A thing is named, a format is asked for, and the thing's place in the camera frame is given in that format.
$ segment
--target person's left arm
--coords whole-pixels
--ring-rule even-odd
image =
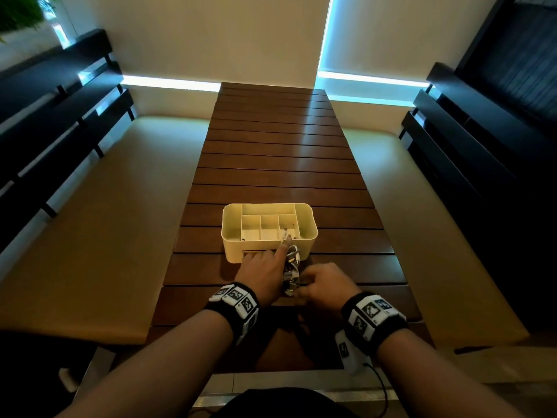
[[[234,279],[254,291],[262,308],[281,293],[288,247],[246,255]],[[203,310],[111,372],[59,417],[175,416],[191,408],[231,346],[224,316]]]

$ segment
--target plastic organizer box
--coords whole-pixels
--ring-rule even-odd
[[[317,226],[308,204],[229,204],[222,210],[221,235],[228,262],[242,262],[245,251],[276,249],[289,235],[305,260]]]

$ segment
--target planter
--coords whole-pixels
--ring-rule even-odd
[[[0,35],[0,71],[60,45],[56,32],[45,21],[37,29],[27,28]]]

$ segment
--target person's right arm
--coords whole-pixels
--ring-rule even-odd
[[[315,264],[301,276],[309,284],[296,299],[340,312],[361,290],[335,264]],[[427,417],[523,417],[486,386],[442,358],[410,330],[395,331],[380,344],[381,369],[412,415]]]

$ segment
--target hand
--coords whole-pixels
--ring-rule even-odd
[[[294,292],[299,305],[309,302],[319,308],[340,312],[346,301],[361,292],[352,279],[332,262],[310,265],[300,279],[309,284]]]
[[[282,244],[273,255],[271,251],[252,255],[248,253],[234,281],[244,283],[255,292],[261,308],[276,301],[282,292],[282,273],[288,245]]]

